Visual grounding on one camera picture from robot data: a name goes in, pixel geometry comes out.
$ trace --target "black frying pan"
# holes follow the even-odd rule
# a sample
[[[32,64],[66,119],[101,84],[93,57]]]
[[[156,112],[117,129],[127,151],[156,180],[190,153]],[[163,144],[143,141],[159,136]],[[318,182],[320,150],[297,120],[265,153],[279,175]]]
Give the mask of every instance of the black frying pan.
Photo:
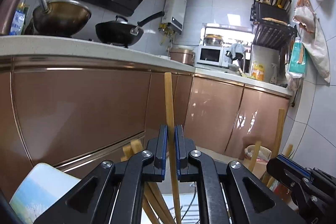
[[[101,42],[105,44],[113,44],[117,46],[128,47],[139,41],[143,35],[141,28],[148,22],[164,16],[164,11],[147,17],[143,21],[139,21],[137,26],[128,23],[128,20],[122,16],[116,16],[114,21],[102,22],[96,25],[96,34]]]

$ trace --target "yellow bottle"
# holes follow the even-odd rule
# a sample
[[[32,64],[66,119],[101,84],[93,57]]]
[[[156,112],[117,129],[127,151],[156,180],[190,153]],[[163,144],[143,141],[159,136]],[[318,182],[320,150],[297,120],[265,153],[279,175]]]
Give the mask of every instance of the yellow bottle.
[[[253,63],[252,76],[259,81],[264,80],[264,66],[262,64]]]

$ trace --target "pan handle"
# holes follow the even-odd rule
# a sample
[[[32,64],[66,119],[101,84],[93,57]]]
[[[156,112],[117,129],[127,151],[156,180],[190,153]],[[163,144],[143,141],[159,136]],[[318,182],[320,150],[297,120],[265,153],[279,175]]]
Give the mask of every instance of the pan handle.
[[[156,14],[153,14],[153,15],[151,15],[151,16],[145,18],[143,21],[139,21],[139,22],[138,22],[138,26],[139,26],[139,27],[142,27],[142,26],[144,26],[145,24],[147,24],[148,22],[150,22],[150,21],[152,21],[152,20],[154,20],[154,19],[157,19],[157,18],[159,18],[159,17],[163,17],[164,15],[165,15],[165,12],[164,12],[164,11],[161,11],[161,12],[158,12],[158,13],[156,13]]]

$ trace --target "water heater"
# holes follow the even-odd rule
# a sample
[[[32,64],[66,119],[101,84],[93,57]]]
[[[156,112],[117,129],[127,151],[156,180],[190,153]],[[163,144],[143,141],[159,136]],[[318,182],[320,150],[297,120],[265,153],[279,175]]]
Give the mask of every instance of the water heater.
[[[187,0],[166,0],[162,23],[178,34],[182,33],[186,5]]]

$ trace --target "spray bottle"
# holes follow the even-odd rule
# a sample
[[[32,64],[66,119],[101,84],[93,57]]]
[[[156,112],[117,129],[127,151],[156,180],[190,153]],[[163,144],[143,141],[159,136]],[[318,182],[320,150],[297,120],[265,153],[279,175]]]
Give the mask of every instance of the spray bottle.
[[[278,77],[278,65],[272,63],[272,67],[273,67],[273,74],[270,80],[270,83],[273,85],[277,84],[277,77]]]

